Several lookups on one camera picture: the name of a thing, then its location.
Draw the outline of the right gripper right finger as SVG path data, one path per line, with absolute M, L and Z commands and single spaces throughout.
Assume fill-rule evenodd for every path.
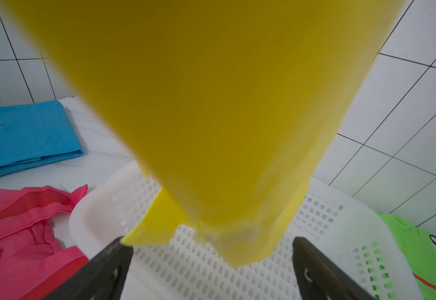
M 292 243 L 292 263 L 303 300 L 373 300 L 305 237 Z

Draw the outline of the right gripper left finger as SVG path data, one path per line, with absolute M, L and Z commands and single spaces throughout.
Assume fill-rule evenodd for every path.
M 116 238 L 46 300 L 120 300 L 134 250 Z

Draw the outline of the pink rabbit raincoat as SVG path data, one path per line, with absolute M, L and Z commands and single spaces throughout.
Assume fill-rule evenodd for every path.
M 0 300 L 41 300 L 88 262 L 77 247 L 64 249 L 49 223 L 87 193 L 86 185 L 0 189 Z

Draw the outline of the yellow raincoat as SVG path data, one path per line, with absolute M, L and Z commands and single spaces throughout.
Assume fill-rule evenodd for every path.
M 403 1 L 4 1 L 162 185 L 125 245 L 179 225 L 268 258 Z

